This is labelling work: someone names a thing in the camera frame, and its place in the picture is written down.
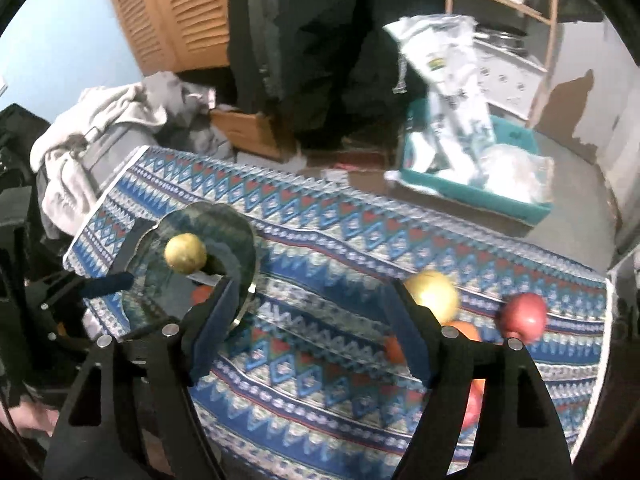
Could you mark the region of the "person's left hand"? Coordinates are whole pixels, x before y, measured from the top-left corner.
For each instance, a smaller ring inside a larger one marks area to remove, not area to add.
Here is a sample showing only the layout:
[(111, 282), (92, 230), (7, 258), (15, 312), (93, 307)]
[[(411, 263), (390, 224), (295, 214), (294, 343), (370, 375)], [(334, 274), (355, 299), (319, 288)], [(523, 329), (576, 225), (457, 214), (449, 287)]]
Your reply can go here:
[(2, 425), (21, 436), (26, 436), (29, 431), (40, 431), (51, 437), (59, 417), (59, 411), (30, 401), (22, 401), (9, 411), (1, 409)]

